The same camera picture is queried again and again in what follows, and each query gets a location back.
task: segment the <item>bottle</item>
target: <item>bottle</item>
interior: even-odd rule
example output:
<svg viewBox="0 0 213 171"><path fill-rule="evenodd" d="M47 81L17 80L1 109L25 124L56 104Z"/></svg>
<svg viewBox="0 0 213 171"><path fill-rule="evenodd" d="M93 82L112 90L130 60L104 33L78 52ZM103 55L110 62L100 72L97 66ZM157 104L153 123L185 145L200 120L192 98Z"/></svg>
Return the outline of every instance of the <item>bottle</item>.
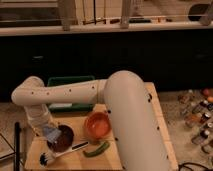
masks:
<svg viewBox="0 0 213 171"><path fill-rule="evenodd" d="M198 135L193 137L191 139L192 143L199 145L201 144L204 140L206 140L210 135L210 132L208 130L203 130L201 131Z"/></svg>
<svg viewBox="0 0 213 171"><path fill-rule="evenodd" d="M178 96L178 101L182 104L186 104L189 101L194 100L194 92L192 90L188 90L187 93Z"/></svg>
<svg viewBox="0 0 213 171"><path fill-rule="evenodd" d="M192 108L196 106L195 102L191 102L187 106L183 107L180 109L180 115L181 116L186 116L188 113L191 112Z"/></svg>
<svg viewBox="0 0 213 171"><path fill-rule="evenodd" d="M207 105L207 109L211 112L211 111L213 111L213 103L209 103L208 105Z"/></svg>
<svg viewBox="0 0 213 171"><path fill-rule="evenodd" d="M200 131L202 130L208 130L209 132L213 132L213 123L212 122L206 123L200 128Z"/></svg>
<svg viewBox="0 0 213 171"><path fill-rule="evenodd" d="M201 147L202 151L210 154L213 151L213 139L208 144Z"/></svg>
<svg viewBox="0 0 213 171"><path fill-rule="evenodd" d="M192 113L196 114L199 112L202 112L204 110L204 108L207 107L207 105L209 104L209 102L207 100L203 100L201 101L199 104L197 104L193 109L192 109Z"/></svg>
<svg viewBox="0 0 213 171"><path fill-rule="evenodd" d="M200 113L197 114L189 114L188 116L185 117L185 124L192 128L196 124L199 124L201 120L201 115Z"/></svg>
<svg viewBox="0 0 213 171"><path fill-rule="evenodd" d="M205 112L202 114L201 119L200 119L200 123L204 124L207 120L209 120L211 118L212 114L210 112Z"/></svg>

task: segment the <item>green crate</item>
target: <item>green crate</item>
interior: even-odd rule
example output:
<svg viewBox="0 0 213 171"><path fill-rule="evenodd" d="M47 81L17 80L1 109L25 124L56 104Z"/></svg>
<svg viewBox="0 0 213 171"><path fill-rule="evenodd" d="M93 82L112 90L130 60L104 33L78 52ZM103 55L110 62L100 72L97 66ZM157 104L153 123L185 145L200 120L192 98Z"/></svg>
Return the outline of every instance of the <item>green crate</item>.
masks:
<svg viewBox="0 0 213 171"><path fill-rule="evenodd" d="M69 77L50 77L48 79L47 86L58 86L58 85L65 85L71 83L78 83L84 81L91 81L95 80L95 77L92 75L88 76L69 76ZM73 103L73 104L60 104L60 105L48 105L49 110L52 113L57 112L72 112L72 111L91 111L94 107L94 104L80 104L80 103Z"/></svg>

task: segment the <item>orange bowl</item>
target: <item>orange bowl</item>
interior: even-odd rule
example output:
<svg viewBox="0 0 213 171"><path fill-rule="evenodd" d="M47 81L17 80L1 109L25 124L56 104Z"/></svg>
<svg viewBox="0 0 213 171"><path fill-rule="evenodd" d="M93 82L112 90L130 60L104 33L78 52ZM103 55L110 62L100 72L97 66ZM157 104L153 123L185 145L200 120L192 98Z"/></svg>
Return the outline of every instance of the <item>orange bowl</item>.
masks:
<svg viewBox="0 0 213 171"><path fill-rule="evenodd" d="M90 140L105 138L110 130L109 118L104 112L92 112L84 122L84 131Z"/></svg>

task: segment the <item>green pepper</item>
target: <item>green pepper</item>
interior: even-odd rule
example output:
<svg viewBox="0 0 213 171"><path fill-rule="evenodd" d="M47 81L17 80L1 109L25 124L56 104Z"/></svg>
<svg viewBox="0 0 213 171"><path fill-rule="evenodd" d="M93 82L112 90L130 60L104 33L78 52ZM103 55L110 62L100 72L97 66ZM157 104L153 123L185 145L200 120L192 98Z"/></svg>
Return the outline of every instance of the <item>green pepper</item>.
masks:
<svg viewBox="0 0 213 171"><path fill-rule="evenodd" d="M85 157L95 157L99 154L102 154L107 148L109 148L110 143L109 141L105 141L100 147L98 147L96 150L91 152L83 151Z"/></svg>

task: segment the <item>lid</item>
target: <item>lid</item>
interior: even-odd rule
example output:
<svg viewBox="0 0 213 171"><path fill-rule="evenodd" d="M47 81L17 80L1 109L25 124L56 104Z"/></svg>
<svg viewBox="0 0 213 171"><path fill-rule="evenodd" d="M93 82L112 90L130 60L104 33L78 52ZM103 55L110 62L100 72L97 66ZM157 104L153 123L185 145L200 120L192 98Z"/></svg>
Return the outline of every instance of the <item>lid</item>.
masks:
<svg viewBox="0 0 213 171"><path fill-rule="evenodd" d="M212 114L210 112L206 112L203 114L206 118L211 118Z"/></svg>
<svg viewBox="0 0 213 171"><path fill-rule="evenodd" d="M210 131L203 130L203 131L200 132L200 135L204 138L208 138L208 136L210 135Z"/></svg>
<svg viewBox="0 0 213 171"><path fill-rule="evenodd" d="M206 125L207 125L207 127L209 127L209 128L212 128L212 127L213 127L213 123L212 123L212 122L209 122L209 123L207 123Z"/></svg>
<svg viewBox="0 0 213 171"><path fill-rule="evenodd" d="M209 102L207 100L204 100L203 103L207 105Z"/></svg>

